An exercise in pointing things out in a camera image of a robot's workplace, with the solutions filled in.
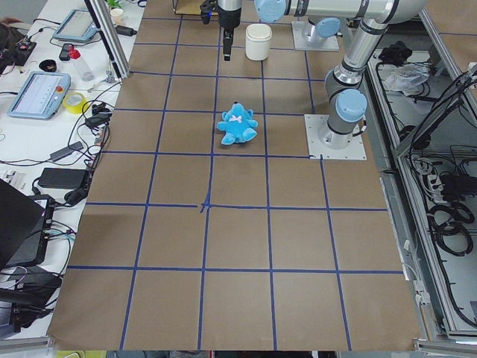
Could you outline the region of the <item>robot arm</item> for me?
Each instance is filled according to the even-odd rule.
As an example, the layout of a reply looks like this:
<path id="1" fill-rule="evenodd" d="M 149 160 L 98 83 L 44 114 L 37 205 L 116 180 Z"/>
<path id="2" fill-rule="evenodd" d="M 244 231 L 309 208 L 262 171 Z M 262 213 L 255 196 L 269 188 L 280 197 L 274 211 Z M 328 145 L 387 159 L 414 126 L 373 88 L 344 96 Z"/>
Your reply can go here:
<path id="1" fill-rule="evenodd" d="M 276 22 L 288 8 L 286 1 L 255 1 L 254 6 L 260 23 L 249 25 L 246 29 L 246 57 L 253 61 L 268 58 L 272 30 L 268 26 Z M 218 21 L 223 29 L 223 56 L 231 60 L 234 31 L 240 24 L 241 1 L 205 1 L 201 6 L 203 23 L 207 23 L 212 13 L 218 14 Z M 298 22 L 302 38 L 308 43 L 327 40 L 338 33 L 340 20 L 334 17 L 313 19 L 308 23 Z"/>
<path id="2" fill-rule="evenodd" d="M 425 1 L 255 1 L 263 22 L 272 23 L 284 15 L 325 16 L 360 19 L 343 60 L 326 76 L 329 117 L 318 130 L 320 141 L 329 148 L 346 148 L 353 130 L 367 109 L 367 99 L 358 90 L 365 67 L 390 24 L 416 16 Z"/>

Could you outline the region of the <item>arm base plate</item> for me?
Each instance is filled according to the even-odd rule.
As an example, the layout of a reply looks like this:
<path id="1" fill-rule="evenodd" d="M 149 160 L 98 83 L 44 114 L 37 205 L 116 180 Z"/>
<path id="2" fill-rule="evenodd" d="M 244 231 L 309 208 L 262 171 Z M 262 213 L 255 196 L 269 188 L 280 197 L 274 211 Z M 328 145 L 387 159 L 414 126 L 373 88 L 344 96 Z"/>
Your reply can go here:
<path id="1" fill-rule="evenodd" d="M 304 116 L 309 157 L 314 160 L 366 160 L 358 124 L 351 134 L 337 134 L 328 126 L 328 115 Z"/>
<path id="2" fill-rule="evenodd" d="M 339 24 L 327 25 L 324 21 L 315 25 L 310 22 L 291 23 L 294 49 L 301 51 L 338 51 Z"/>

